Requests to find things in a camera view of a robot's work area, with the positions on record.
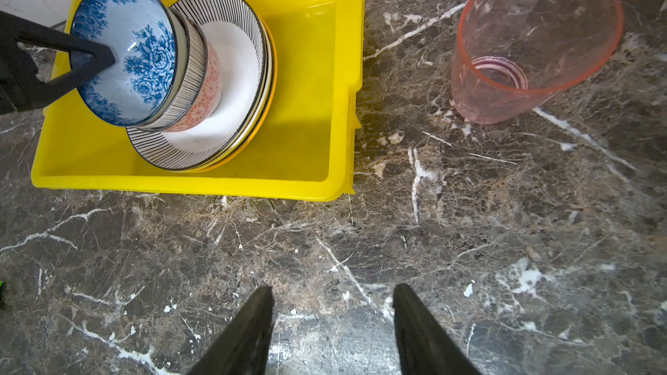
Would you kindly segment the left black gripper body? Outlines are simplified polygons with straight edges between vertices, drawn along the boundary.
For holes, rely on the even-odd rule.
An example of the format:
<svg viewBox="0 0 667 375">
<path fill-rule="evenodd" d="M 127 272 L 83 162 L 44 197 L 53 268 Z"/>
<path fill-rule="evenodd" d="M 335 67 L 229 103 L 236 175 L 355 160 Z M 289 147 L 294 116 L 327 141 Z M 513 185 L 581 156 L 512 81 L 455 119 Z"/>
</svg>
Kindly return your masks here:
<svg viewBox="0 0 667 375">
<path fill-rule="evenodd" d="M 22 74 L 36 74 L 30 55 L 18 45 L 18 18 L 1 12 L 1 114 L 32 111 L 36 106 L 20 82 Z"/>
</svg>

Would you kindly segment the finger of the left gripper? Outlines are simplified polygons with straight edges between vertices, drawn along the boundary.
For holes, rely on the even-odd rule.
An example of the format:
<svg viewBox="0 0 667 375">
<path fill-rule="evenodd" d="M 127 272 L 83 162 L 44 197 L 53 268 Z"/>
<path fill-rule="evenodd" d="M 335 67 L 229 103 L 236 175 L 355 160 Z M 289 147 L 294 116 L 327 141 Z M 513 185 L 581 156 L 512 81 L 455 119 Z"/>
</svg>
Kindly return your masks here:
<svg viewBox="0 0 667 375">
<path fill-rule="evenodd" d="M 38 79 L 38 67 L 30 57 L 20 64 L 20 111 L 43 109 L 116 62 L 114 57 L 93 57 L 86 64 L 50 81 Z"/>
<path fill-rule="evenodd" d="M 114 59 L 113 52 L 107 45 L 73 36 L 21 17 L 15 17 L 15 30 L 17 42 L 58 51 L 83 52 L 104 60 Z"/>
</svg>

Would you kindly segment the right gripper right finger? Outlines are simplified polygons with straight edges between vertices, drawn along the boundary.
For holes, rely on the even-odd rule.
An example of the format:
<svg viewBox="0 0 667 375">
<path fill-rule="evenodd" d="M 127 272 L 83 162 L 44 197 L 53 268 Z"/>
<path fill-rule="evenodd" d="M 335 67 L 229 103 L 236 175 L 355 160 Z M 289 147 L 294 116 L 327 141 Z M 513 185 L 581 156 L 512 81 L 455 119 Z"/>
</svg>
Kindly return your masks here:
<svg viewBox="0 0 667 375">
<path fill-rule="evenodd" d="M 394 328 L 403 374 L 477 374 L 425 304 L 405 283 L 394 288 Z"/>
</svg>

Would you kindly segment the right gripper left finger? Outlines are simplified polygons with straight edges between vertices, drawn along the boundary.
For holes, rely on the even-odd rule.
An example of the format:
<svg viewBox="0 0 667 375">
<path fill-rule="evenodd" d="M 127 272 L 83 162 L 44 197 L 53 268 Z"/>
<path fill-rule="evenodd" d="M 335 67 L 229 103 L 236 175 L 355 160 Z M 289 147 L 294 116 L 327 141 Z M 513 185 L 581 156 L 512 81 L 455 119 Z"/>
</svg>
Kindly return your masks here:
<svg viewBox="0 0 667 375">
<path fill-rule="evenodd" d="M 273 308 L 272 288 L 257 288 L 188 375 L 264 374 L 274 329 Z"/>
</svg>

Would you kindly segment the blue floral pattern bowl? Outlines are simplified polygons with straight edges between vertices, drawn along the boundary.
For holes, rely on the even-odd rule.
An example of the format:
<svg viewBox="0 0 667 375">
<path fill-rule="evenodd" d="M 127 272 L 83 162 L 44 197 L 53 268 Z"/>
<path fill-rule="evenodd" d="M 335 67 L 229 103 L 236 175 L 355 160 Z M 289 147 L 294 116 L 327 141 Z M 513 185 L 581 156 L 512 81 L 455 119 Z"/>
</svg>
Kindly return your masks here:
<svg viewBox="0 0 667 375">
<path fill-rule="evenodd" d="M 161 0 L 81 0 L 69 33 L 108 46 L 115 59 L 77 88 L 94 115 L 119 127 L 157 116 L 178 78 L 177 28 Z"/>
</svg>

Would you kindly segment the black floral pattern bowl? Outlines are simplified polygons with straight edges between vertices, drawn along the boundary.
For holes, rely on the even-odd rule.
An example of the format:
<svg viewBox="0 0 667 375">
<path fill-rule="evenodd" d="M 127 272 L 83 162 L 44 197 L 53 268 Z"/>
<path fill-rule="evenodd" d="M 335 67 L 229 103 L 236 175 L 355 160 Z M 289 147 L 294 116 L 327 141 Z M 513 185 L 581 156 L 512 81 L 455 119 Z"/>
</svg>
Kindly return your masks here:
<svg viewBox="0 0 667 375">
<path fill-rule="evenodd" d="M 170 133 L 190 130 L 205 121 L 219 106 L 222 95 L 222 66 L 210 43 L 207 43 L 207 70 L 195 102 L 176 124 L 167 128 Z"/>
</svg>

